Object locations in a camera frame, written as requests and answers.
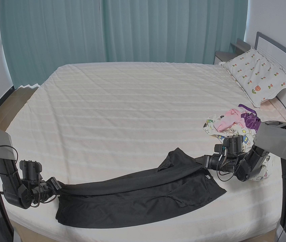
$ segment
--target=floor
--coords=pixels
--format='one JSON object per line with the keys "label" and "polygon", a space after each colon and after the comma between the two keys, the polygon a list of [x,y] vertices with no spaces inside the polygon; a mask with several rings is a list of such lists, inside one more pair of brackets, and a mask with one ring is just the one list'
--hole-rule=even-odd
{"label": "floor", "polygon": [[[19,88],[14,91],[8,99],[0,106],[0,130],[6,131],[16,114],[32,96],[36,88]],[[23,242],[56,242],[50,238],[44,237],[34,231],[29,230],[12,221],[12,225],[17,229]],[[243,240],[241,242],[272,242],[274,240],[275,230],[258,237]]]}

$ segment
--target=mattress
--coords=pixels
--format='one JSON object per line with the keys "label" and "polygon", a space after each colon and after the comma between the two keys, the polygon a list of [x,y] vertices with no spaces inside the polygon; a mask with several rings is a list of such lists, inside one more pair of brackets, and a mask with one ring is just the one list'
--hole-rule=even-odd
{"label": "mattress", "polygon": [[[177,147],[191,157],[212,154],[219,141],[203,131],[205,120],[239,103],[253,108],[218,65],[64,65],[7,132],[20,159],[42,164],[44,180],[87,183],[155,168]],[[262,121],[284,121],[277,108],[267,101],[255,110]],[[182,216],[135,227],[63,226],[55,219],[58,200],[27,210],[5,206],[13,221],[58,241],[241,241],[274,229],[280,217],[281,164],[274,155],[272,160],[273,174],[258,182],[221,182],[212,171],[227,190],[223,196]]]}

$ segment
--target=curtain fold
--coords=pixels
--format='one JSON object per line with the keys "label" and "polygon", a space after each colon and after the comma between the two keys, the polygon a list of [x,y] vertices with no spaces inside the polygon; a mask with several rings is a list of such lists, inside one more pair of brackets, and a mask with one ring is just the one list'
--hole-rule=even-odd
{"label": "curtain fold", "polygon": [[15,87],[59,66],[154,61],[212,64],[244,38],[248,0],[0,0]]}

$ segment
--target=pillowcase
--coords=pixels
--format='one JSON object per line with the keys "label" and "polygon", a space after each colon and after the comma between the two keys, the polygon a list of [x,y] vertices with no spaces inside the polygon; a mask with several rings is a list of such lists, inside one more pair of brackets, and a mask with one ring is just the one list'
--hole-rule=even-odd
{"label": "pillowcase", "polygon": [[286,74],[278,64],[269,62],[255,49],[221,64],[246,93],[254,107],[273,99],[286,88]]}

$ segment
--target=black trousers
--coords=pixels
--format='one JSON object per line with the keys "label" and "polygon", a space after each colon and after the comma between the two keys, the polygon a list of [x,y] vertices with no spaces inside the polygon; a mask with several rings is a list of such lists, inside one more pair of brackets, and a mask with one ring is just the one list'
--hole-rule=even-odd
{"label": "black trousers", "polygon": [[77,228],[121,228],[173,218],[212,202],[226,190],[179,148],[158,168],[102,182],[65,185],[56,219]]}

